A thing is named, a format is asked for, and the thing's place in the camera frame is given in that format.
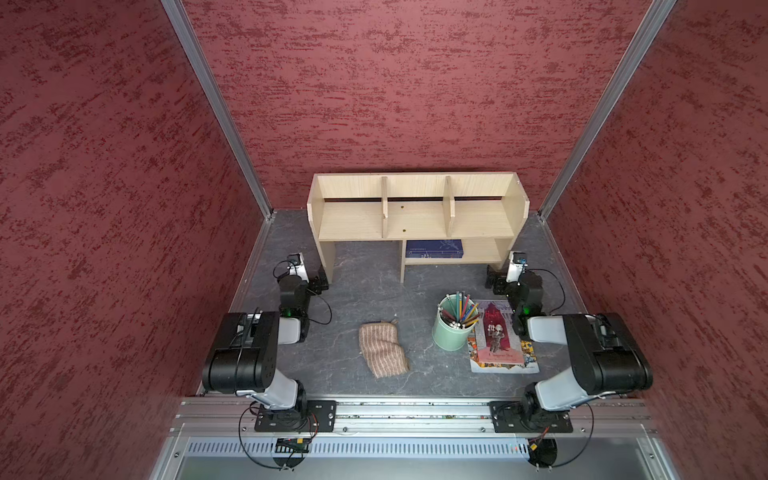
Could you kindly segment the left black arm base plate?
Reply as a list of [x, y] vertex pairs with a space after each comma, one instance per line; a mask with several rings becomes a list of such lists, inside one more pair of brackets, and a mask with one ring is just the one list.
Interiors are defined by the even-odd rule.
[[260, 407], [254, 431], [259, 433], [326, 433], [335, 427], [338, 403], [334, 400], [308, 400], [298, 409], [267, 410]]

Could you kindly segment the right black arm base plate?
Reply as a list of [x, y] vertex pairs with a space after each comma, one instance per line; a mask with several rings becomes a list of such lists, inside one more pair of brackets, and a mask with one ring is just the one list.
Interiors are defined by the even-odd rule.
[[566, 411], [547, 411], [521, 401], [492, 401], [488, 404], [496, 433], [572, 433]]

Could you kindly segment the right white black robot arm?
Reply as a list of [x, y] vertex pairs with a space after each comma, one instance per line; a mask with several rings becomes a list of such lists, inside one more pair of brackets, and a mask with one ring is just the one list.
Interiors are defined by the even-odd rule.
[[527, 269], [511, 280], [507, 272], [489, 266], [485, 286], [506, 297], [519, 339], [564, 345], [569, 354], [569, 368], [529, 384], [521, 400], [505, 407], [519, 418], [517, 426], [542, 431], [573, 407], [652, 386], [651, 366], [620, 315], [547, 315], [543, 280]]

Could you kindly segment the pink striped knitted cloth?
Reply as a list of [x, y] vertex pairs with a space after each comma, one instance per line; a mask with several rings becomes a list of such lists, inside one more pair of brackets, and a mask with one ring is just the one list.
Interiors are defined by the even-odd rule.
[[375, 378], [389, 378], [409, 371], [409, 361], [400, 345], [397, 324], [373, 322], [359, 329], [359, 346]]

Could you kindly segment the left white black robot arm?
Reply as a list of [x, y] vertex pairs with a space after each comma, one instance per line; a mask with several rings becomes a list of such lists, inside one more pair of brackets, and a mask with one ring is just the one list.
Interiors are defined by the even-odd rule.
[[202, 368], [206, 392], [257, 401], [267, 411], [304, 419], [308, 401], [302, 384], [278, 370], [281, 345], [304, 342], [313, 320], [311, 299], [329, 288], [324, 269], [312, 277], [284, 273], [277, 278], [279, 309], [224, 316]]

